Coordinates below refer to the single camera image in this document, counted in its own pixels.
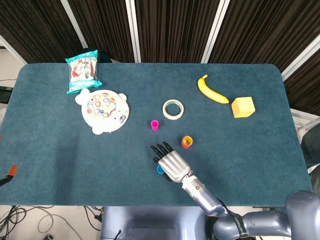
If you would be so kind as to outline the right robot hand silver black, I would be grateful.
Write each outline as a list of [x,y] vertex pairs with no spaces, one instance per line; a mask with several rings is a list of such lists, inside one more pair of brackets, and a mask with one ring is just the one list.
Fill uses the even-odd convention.
[[162,169],[167,180],[181,183],[184,178],[190,177],[193,171],[190,165],[166,141],[150,148],[157,155],[153,161]]

